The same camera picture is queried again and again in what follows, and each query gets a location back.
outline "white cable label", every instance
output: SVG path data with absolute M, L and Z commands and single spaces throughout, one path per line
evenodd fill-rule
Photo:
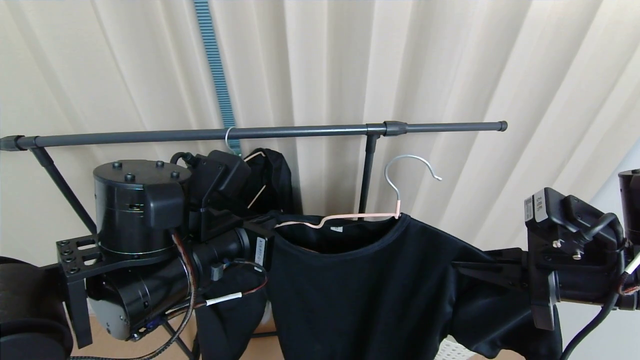
M 546 220 L 549 218 L 547 215 L 547 202 L 545 199 L 545 189 L 538 191 L 535 195 L 533 195 L 533 202 L 535 206 L 534 215 L 536 217 L 536 222 L 541 222 L 542 220 Z
M 530 196 L 524 200 L 524 220 L 531 219 L 533 219 L 533 197 Z
M 267 239 L 257 238 L 255 242 L 255 263 L 262 265 L 264 262 L 264 247 L 267 245 Z

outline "barcode label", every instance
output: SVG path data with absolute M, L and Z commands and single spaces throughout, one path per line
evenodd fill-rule
M 533 195 L 534 216 L 536 222 L 541 222 L 549 218 L 547 215 L 547 202 L 545 200 L 545 189 Z
M 255 242 L 255 263 L 263 265 L 264 262 L 264 247 L 267 244 L 267 239 L 257 238 Z
M 533 219 L 533 197 L 524 200 L 524 220 Z

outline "beige curtain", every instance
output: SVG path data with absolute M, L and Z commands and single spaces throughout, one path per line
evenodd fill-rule
M 525 243 L 522 201 L 590 200 L 640 134 L 638 1 L 211 1 L 239 127 L 507 120 L 505 133 L 378 142 L 370 211 L 482 249 Z M 222 127 L 191 1 L 0 2 L 3 136 Z M 357 207 L 364 138 L 242 140 L 283 152 L 306 213 Z M 93 167 L 220 142 L 51 149 L 91 214 Z M 27 153 L 0 154 L 1 253 L 53 262 L 86 234 Z

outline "silver metal hook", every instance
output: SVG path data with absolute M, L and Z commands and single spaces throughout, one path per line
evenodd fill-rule
M 227 133 L 225 134 L 225 145 L 227 146 L 227 148 L 234 153 L 234 155 L 238 155 L 240 156 L 240 154 L 236 154 L 236 151 L 231 149 L 231 146 L 229 146 L 229 131 L 231 131 L 231 129 L 233 129 L 235 126 L 232 126 L 230 128 L 227 129 Z
M 391 165 L 395 160 L 402 159 L 402 158 L 413 158 L 413 159 L 420 160 L 425 165 L 427 165 L 427 167 L 429 168 L 429 171 L 431 172 L 431 176 L 433 176 L 434 179 L 438 181 L 442 181 L 442 178 L 440 176 L 437 176 L 435 172 L 433 172 L 433 167 L 431 167 L 431 164 L 425 159 L 421 158 L 420 156 L 411 155 L 411 154 L 396 156 L 395 158 L 391 159 L 391 161 L 389 161 L 387 165 L 385 165 L 385 179 L 387 180 L 387 183 L 396 191 L 396 196 L 398 201 L 400 200 L 400 190 L 398 190 L 397 186 L 393 184 L 391 179 L 389 179 L 389 165 Z

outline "white perforated object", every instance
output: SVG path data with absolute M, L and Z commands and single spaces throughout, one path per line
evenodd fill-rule
M 440 343 L 435 360 L 467 360 L 475 354 L 449 336 Z

